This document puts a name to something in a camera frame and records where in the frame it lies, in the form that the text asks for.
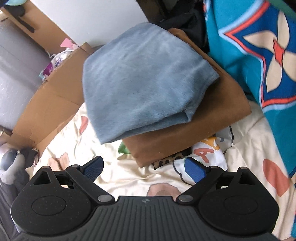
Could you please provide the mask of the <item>light blue denim jeans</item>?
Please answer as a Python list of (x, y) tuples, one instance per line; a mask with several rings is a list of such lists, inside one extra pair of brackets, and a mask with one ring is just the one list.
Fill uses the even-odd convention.
[(218, 78), (189, 44), (142, 23), (86, 59), (82, 84), (88, 117), (105, 144), (190, 122)]

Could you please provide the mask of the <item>cream bear print bedsheet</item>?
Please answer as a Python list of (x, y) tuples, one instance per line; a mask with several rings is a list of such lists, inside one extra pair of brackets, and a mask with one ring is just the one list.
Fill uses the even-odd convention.
[(195, 184), (185, 172), (188, 157), (230, 172), (247, 167), (279, 205), (273, 234), (280, 240), (295, 240), (295, 176), (288, 174), (259, 105), (250, 102), (250, 107), (251, 114), (246, 118), (194, 144), (190, 156), (155, 170), (152, 164), (139, 167), (134, 157), (122, 150), (121, 141), (100, 144), (82, 105), (46, 147), (34, 169), (50, 166), (63, 170), (101, 156), (104, 170), (95, 183), (114, 197), (177, 197)]

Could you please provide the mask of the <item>black garment pile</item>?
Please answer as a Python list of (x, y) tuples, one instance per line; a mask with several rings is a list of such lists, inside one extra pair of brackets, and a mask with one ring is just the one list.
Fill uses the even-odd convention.
[(31, 148), (23, 148), (20, 150), (20, 154), (22, 154), (25, 158), (25, 166), (16, 173), (16, 180), (14, 182), (14, 185), (16, 186), (18, 193), (30, 180), (29, 174), (26, 172), (26, 169), (34, 166), (37, 163), (38, 151)]

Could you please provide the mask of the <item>grey plush toy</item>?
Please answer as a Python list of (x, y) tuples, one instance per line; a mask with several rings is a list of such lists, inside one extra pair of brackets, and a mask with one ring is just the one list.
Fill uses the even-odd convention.
[(1, 159), (1, 181), (4, 184), (12, 185), (20, 170), (25, 169), (25, 157), (20, 151), (9, 150)]

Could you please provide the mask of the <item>flattened brown cardboard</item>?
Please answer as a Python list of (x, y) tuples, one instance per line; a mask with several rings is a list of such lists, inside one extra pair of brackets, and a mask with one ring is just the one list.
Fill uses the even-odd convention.
[(50, 74), (29, 101), (7, 145), (15, 149), (33, 147), (43, 154), (84, 103), (83, 63), (93, 52), (84, 43)]

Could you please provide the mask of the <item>dark grey duvet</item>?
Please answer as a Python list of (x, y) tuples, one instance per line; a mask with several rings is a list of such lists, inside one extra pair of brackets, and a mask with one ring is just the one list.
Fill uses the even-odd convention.
[(1, 231), (7, 240), (13, 240), (19, 234), (10, 214), (11, 205), (17, 195), (15, 185), (4, 184), (1, 181)]

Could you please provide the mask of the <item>purple white packaging bag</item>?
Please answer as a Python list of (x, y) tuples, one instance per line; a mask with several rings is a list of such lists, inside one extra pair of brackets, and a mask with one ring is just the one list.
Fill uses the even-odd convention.
[(44, 82), (46, 78), (69, 56), (72, 52), (79, 48), (79, 45), (72, 42), (72, 40), (65, 38), (60, 45), (61, 48), (65, 48), (58, 54), (50, 55), (49, 64), (40, 72), (39, 77)]

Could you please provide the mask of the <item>tall brown cardboard box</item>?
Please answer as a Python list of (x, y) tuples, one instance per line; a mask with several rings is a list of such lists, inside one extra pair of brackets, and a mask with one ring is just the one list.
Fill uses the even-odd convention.
[(51, 54), (58, 54), (66, 48), (61, 47), (62, 42), (69, 38), (53, 21), (51, 21), (41, 10), (39, 10), (31, 1), (23, 4), (25, 14), (20, 17), (22, 21), (30, 25), (35, 31), (31, 32), (21, 24), (5, 8), (1, 8), (4, 14), (16, 24), (24, 33), (31, 37), (36, 43)]

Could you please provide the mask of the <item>colourful patterned teal garment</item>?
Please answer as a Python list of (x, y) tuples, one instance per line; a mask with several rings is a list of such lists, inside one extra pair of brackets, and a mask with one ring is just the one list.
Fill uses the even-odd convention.
[(275, 198), (273, 234), (295, 240), (295, 12), (284, 1), (204, 1), (209, 54), (251, 114), (230, 126), (229, 171), (248, 167)]

